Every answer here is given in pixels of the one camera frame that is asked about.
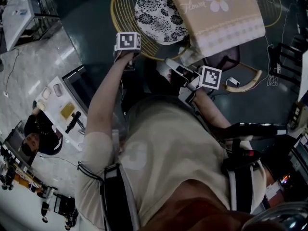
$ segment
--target yellow notepad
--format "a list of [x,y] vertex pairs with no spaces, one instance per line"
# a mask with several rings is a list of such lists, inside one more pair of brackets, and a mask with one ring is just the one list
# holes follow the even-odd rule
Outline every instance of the yellow notepad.
[[67,120],[71,116],[74,110],[75,110],[75,106],[71,102],[69,102],[61,110],[60,114],[64,117],[65,120]]

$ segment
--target beige t-shirt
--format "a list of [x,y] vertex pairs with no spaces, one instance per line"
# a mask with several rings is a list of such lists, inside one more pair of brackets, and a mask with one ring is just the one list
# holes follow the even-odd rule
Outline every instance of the beige t-shirt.
[[[94,132],[85,137],[84,143],[82,163],[103,176],[112,152],[111,138]],[[188,112],[168,103],[148,107],[134,122],[124,148],[119,158],[134,194],[141,226],[189,179],[207,185],[230,209],[229,180],[221,172],[225,150]],[[254,171],[253,181],[252,210],[265,194],[263,167]],[[104,230],[98,181],[79,171],[75,197],[81,216]]]

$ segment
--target black shirt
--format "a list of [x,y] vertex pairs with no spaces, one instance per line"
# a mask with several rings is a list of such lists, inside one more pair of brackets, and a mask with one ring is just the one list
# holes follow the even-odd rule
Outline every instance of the black shirt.
[[58,136],[52,130],[52,123],[47,119],[45,114],[29,116],[25,125],[25,135],[30,133],[39,134],[38,151],[44,154],[52,154],[54,148],[59,144]]

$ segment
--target white table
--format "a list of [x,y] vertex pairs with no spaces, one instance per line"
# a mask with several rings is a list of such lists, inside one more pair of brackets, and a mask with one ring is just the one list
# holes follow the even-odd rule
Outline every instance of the white table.
[[35,13],[40,13],[38,6],[33,6],[31,0],[8,0],[2,15],[7,51],[14,48]]
[[299,102],[305,93],[308,91],[308,51],[303,54],[302,58],[302,76],[300,80],[299,95],[297,101]]
[[[54,92],[53,86],[55,84],[59,84],[61,86],[61,97],[57,97]],[[72,116],[70,116],[67,120],[65,120],[60,114],[60,111],[69,102],[71,102],[75,106],[73,112],[81,112],[81,117],[79,118],[79,120],[84,124],[84,126],[86,126],[87,116],[85,112],[82,110],[81,106],[77,103],[73,95],[70,93],[65,83],[59,77],[56,77],[47,87],[51,90],[51,95],[49,96],[49,98],[47,100],[44,99],[41,93],[35,100],[37,102],[39,100],[43,101],[46,106],[44,113],[48,117],[48,119],[57,127],[57,129],[63,134],[63,136],[67,138],[77,150],[82,151],[84,135],[78,132],[78,130],[80,130],[80,126],[76,124],[75,127],[68,134],[66,134],[65,130],[73,118]]]

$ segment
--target table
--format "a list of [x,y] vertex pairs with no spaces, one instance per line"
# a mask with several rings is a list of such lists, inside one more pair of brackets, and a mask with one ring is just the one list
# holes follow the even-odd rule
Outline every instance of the table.
[[[3,32],[7,51],[14,48],[24,30],[29,26],[29,24],[31,24],[31,22],[33,22],[33,28],[36,28],[39,35],[39,30],[42,31],[42,34],[45,33],[43,32],[42,27],[39,24],[38,26],[33,20],[34,18],[47,20],[48,18],[59,18],[56,15],[51,15],[50,10],[48,9],[47,1],[45,6],[47,6],[47,8],[44,8],[41,0],[8,0],[8,4],[2,14]],[[50,26],[48,21],[45,22],[45,20],[43,20],[42,23],[45,27]]]
[[[57,97],[53,86],[55,84],[59,84],[62,91],[62,96]],[[70,143],[78,150],[82,151],[83,149],[83,139],[84,135],[80,134],[78,130],[80,130],[80,126],[78,124],[75,125],[75,127],[68,133],[65,133],[65,130],[69,123],[72,121],[72,116],[70,116],[67,120],[62,117],[60,114],[60,111],[69,103],[71,102],[75,109],[73,110],[74,113],[77,111],[81,112],[81,117],[79,120],[86,126],[87,124],[87,116],[81,106],[78,104],[78,102],[75,100],[73,95],[68,90],[65,83],[59,78],[56,77],[48,86],[51,95],[46,100],[43,98],[42,93],[35,99],[38,101],[43,101],[43,103],[46,106],[46,109],[44,110],[45,115],[48,117],[48,119],[56,126],[56,128],[63,134],[63,136],[70,141]]]
[[265,35],[257,0],[173,0],[204,57]]
[[39,7],[33,7],[31,0],[8,0],[2,15],[7,51],[14,48],[28,24],[33,20],[34,9],[37,11]]
[[308,51],[302,57],[302,76],[300,80],[299,94],[297,101],[299,102],[308,91]]

